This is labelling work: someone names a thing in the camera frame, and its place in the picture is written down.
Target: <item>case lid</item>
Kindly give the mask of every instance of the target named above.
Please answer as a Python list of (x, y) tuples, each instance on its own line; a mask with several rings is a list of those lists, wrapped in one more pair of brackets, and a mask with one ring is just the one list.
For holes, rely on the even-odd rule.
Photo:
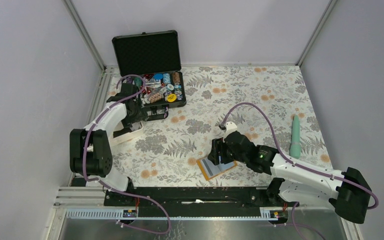
[(122, 76), (180, 71), (182, 68), (175, 30), (116, 36), (112, 45)]

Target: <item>yellow sticker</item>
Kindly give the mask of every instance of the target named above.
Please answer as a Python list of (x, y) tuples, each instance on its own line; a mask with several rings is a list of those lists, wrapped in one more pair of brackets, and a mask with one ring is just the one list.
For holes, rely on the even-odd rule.
[(170, 94), (167, 96), (167, 102), (172, 103), (176, 100), (176, 94)]

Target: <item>white wall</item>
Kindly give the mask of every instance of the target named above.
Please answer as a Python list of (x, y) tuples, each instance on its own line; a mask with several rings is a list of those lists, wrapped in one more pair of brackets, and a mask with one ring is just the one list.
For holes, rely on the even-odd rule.
[(301, 70), (334, 167), (379, 197), (364, 240), (384, 239), (384, 1), (339, 1)]
[(106, 65), (111, 39), (177, 30), (183, 64), (295, 63), (329, 0), (73, 0)]
[(37, 240), (100, 74), (61, 0), (0, 0), (0, 240)]

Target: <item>floral pattern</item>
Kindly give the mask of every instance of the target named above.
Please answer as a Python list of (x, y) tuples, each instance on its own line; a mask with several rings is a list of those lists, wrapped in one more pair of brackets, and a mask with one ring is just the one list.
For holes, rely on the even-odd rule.
[[(301, 160), (331, 168), (331, 162), (297, 66), (184, 67), (187, 104), (170, 108), (168, 118), (145, 123), (140, 137), (112, 147), (113, 167), (137, 187), (268, 186), (272, 177), (244, 164), (206, 181), (196, 160), (206, 157), (211, 140), (223, 136), (218, 128), (228, 110), (240, 102), (259, 106), (270, 118), (280, 147), (289, 152), (294, 115), (300, 118)], [(120, 74), (111, 81), (114, 95)], [(256, 145), (274, 147), (269, 125), (251, 106), (228, 117)]]

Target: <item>black box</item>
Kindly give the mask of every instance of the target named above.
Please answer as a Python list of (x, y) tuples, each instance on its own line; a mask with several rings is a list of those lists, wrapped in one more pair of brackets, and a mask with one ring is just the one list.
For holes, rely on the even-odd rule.
[(180, 61), (178, 33), (175, 30), (116, 36), (112, 39), (121, 76), (136, 74), (170, 74), (178, 72), (182, 99), (168, 102), (164, 98), (154, 103), (145, 103), (144, 109), (153, 113), (159, 109), (178, 108), (186, 105), (185, 85)]

